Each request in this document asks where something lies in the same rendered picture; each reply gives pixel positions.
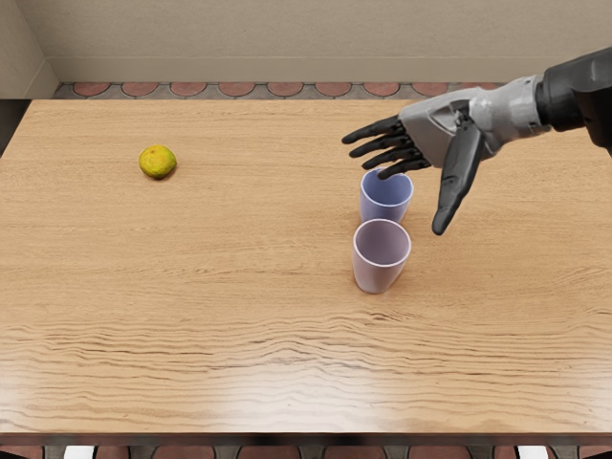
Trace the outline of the lilac plastic cup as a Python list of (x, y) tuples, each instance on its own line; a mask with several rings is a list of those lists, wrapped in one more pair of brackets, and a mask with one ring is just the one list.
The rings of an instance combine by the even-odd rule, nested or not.
[(411, 253), (407, 231), (386, 219), (363, 222), (353, 236), (352, 264), (358, 287), (368, 294), (381, 294), (396, 281)]

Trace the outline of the yellow-green citrus fruit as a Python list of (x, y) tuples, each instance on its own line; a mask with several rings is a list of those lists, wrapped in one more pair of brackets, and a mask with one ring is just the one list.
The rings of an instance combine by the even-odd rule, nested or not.
[(146, 147), (139, 155), (141, 172), (154, 180), (162, 180), (170, 175), (178, 162), (175, 154), (166, 146), (155, 144)]

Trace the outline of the blue plastic cup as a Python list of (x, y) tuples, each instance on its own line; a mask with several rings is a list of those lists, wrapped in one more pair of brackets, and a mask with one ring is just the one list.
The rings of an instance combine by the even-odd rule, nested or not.
[(379, 169), (370, 170), (361, 178), (361, 222), (385, 219), (400, 223), (413, 196), (413, 182), (404, 174), (382, 180), (379, 172)]

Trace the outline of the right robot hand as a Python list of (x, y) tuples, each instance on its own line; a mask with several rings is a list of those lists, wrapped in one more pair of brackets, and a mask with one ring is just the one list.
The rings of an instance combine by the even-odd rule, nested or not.
[(344, 144), (366, 143), (350, 151), (366, 170), (388, 167), (382, 180), (407, 171), (436, 167), (442, 170), (432, 231), (443, 234), (470, 191), (481, 162), (515, 140), (551, 130), (540, 119), (534, 76), (522, 77), (496, 89), (458, 90), (415, 102), (399, 114), (377, 120), (341, 139)]

